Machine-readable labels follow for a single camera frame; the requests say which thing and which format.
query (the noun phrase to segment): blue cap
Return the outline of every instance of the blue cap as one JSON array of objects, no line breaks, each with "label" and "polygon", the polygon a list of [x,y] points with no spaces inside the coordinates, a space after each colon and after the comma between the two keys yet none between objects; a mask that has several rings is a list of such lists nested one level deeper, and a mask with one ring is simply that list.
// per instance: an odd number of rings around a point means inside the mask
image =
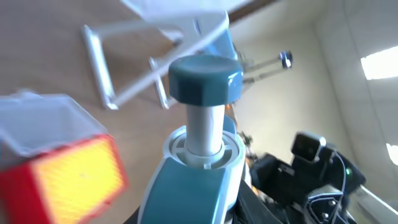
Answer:
[{"label": "blue cap", "polygon": [[218,106],[241,96],[243,68],[236,60],[214,55],[192,55],[169,67],[170,95],[180,103]]}]

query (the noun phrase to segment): clear plastic container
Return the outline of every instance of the clear plastic container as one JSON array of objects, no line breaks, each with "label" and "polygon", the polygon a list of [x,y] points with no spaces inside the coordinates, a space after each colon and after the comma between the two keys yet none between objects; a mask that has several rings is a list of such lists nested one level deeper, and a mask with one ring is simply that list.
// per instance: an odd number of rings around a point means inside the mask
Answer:
[{"label": "clear plastic container", "polygon": [[0,170],[107,130],[67,95],[0,97]]}]

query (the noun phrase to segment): brown floor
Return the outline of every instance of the brown floor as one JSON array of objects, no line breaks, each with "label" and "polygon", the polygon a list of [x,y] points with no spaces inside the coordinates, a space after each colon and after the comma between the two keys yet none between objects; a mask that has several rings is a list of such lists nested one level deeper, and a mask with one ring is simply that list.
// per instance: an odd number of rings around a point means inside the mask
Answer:
[{"label": "brown floor", "polygon": [[[185,123],[183,106],[162,110],[153,87],[119,111],[102,109],[80,27],[123,19],[138,17],[116,0],[0,2],[0,95],[20,88],[66,93],[116,138],[130,185],[92,223],[122,223],[139,206],[162,157],[163,141]],[[115,85],[121,86],[149,67],[148,56],[163,55],[172,43],[157,30],[146,30],[106,41],[104,46]]]}]

